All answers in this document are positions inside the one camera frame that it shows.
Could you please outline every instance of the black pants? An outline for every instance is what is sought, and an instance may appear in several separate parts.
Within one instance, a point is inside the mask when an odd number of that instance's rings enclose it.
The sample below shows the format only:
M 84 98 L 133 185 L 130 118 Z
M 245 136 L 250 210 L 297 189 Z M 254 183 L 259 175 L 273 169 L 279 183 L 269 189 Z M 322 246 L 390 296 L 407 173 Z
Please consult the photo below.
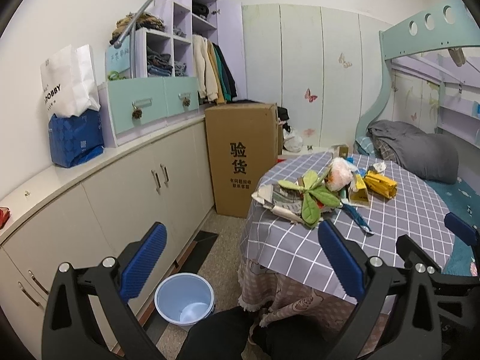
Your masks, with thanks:
M 191 328 L 177 360 L 241 360 L 253 322 L 239 306 L 213 314 Z M 318 325 L 302 315 L 258 326 L 252 339 L 272 360 L 316 360 L 326 351 Z

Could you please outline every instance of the blue gift bag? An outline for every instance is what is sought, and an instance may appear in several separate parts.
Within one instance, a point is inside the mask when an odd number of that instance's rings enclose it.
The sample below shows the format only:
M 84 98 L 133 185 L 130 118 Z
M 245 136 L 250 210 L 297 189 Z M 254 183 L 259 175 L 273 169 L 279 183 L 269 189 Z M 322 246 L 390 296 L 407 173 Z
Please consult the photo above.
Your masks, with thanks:
M 86 110 L 80 116 L 56 117 L 49 122 L 52 162 L 66 168 L 83 164 L 103 153 L 100 112 Z

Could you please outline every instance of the yellow package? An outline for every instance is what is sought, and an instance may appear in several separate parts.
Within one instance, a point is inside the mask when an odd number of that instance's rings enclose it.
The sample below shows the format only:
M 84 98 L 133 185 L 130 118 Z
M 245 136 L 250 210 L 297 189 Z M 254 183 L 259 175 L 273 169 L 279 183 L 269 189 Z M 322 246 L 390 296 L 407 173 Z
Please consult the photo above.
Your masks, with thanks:
M 368 191 L 367 186 L 363 182 L 362 177 L 358 173 L 353 174 L 355 187 L 352 187 L 353 181 L 349 187 L 349 200 L 352 204 L 360 204 L 363 206 L 370 207 L 370 202 L 368 200 Z
M 391 178 L 369 170 L 363 180 L 369 189 L 385 196 L 387 199 L 394 198 L 397 194 L 397 182 Z

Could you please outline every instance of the gray plaid tablecloth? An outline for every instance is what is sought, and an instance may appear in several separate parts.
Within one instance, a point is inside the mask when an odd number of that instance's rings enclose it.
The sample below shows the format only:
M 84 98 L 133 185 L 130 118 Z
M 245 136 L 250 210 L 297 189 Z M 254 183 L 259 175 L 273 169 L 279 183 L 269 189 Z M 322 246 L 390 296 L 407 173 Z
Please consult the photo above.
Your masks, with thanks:
M 381 160 L 354 155 L 359 168 Z M 303 155 L 277 164 L 260 180 L 260 185 L 286 179 L 295 181 L 309 170 L 321 173 L 329 163 L 329 152 Z M 386 161 L 385 175 L 397 181 L 397 196 L 387 200 L 369 192 L 370 207 L 358 208 L 375 235 L 366 237 L 343 211 L 329 214 L 340 233 L 356 241 L 368 256 L 380 256 L 391 266 L 403 267 L 395 253 L 395 241 L 408 234 L 436 263 L 444 267 L 453 249 L 454 235 L 443 225 L 449 212 L 446 204 L 424 181 Z M 241 238 L 241 252 L 247 259 L 316 290 L 356 303 L 345 294 L 320 247 L 317 230 L 279 218 L 261 204 L 252 202 Z

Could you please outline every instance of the bucket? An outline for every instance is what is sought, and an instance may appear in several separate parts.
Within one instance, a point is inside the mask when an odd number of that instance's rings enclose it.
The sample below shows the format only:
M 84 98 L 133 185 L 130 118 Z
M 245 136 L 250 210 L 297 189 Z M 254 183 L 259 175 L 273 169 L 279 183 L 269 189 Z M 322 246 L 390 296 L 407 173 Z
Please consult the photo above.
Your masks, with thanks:
M 155 307 L 168 322 L 189 331 L 215 309 L 212 286 L 201 276 L 174 274 L 162 281 L 155 291 Z

